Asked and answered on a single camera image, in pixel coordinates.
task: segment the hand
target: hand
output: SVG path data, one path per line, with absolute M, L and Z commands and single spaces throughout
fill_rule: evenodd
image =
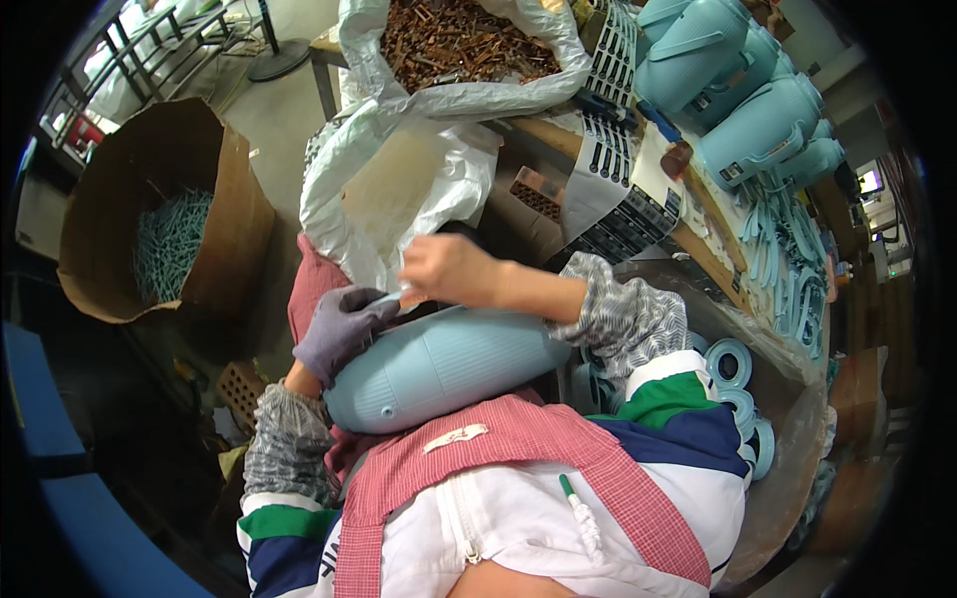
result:
M 330 388 L 346 360 L 398 313 L 398 301 L 367 307 L 384 294 L 352 285 L 333 289 L 319 299 L 309 329 L 293 348 L 293 356 L 319 379 L 323 388 Z
M 506 262 L 495 259 L 461 234 L 417 236 L 404 253 L 399 280 L 412 287 L 404 298 L 426 296 L 468 307 L 497 304 Z

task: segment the drawstring cord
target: drawstring cord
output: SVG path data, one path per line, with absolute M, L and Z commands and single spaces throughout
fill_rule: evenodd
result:
M 565 498 L 568 499 L 575 521 L 578 523 L 578 530 L 582 534 L 582 542 L 585 543 L 585 552 L 589 555 L 591 566 L 604 565 L 605 553 L 602 552 L 601 546 L 601 528 L 598 527 L 598 521 L 595 520 L 594 513 L 572 490 L 568 476 L 561 474 L 558 476 L 558 480 L 562 483 Z

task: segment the apron strap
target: apron strap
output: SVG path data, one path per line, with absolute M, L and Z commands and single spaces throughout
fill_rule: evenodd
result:
M 423 453 L 430 441 L 474 424 L 488 433 Z M 506 395 L 434 419 L 369 451 L 345 497 L 335 597 L 379 596 L 386 518 L 420 490 L 465 469 L 527 460 L 578 469 L 648 566 L 710 586 L 711 570 L 698 539 L 617 438 L 566 405 L 540 408 Z

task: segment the person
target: person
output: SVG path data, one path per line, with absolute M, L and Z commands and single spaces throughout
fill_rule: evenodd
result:
M 305 246 L 300 275 L 332 267 Z M 619 284 L 596 255 L 553 275 L 457 234 L 416 237 L 404 257 L 408 295 L 541 316 L 553 338 L 601 357 L 627 401 L 586 418 L 527 393 L 489 397 L 371 438 L 341 497 L 328 464 L 343 433 L 326 426 L 322 391 L 398 306 L 366 308 L 382 296 L 371 289 L 324 291 L 289 374 L 258 400 L 237 524 L 253 596 L 708 595 L 750 470 L 681 297 Z

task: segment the light blue plastic container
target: light blue plastic container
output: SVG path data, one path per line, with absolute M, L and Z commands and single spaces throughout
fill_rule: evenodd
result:
M 694 0 L 638 65 L 635 92 L 680 112 L 744 47 L 749 19 L 738 0 Z
M 672 23 L 678 20 L 685 7 L 692 0 L 648 0 L 641 12 L 638 13 L 638 27 L 643 35 L 638 38 L 638 62 L 644 59 L 652 45 L 660 40 Z
M 770 81 L 778 64 L 781 44 L 768 30 L 751 20 L 742 50 L 684 109 L 705 130 L 714 128 L 756 89 Z
M 811 139 L 828 139 L 833 133 L 834 128 L 831 126 L 831 121 L 821 119 L 817 122 L 814 132 L 811 134 Z
M 494 398 L 568 360 L 542 319 L 450 307 L 384 333 L 323 394 L 351 432 L 399 432 Z
M 844 148 L 838 142 L 829 137 L 811 139 L 806 148 L 775 167 L 775 180 L 791 183 L 794 188 L 809 187 L 834 172 L 842 162 Z
M 771 78 L 780 77 L 782 75 L 795 75 L 797 69 L 794 68 L 794 63 L 790 61 L 790 56 L 784 50 L 778 52 L 778 62 L 774 66 L 774 73 L 771 75 Z
M 804 147 L 823 105 L 804 75 L 773 78 L 702 137 L 696 154 L 711 178 L 732 190 Z

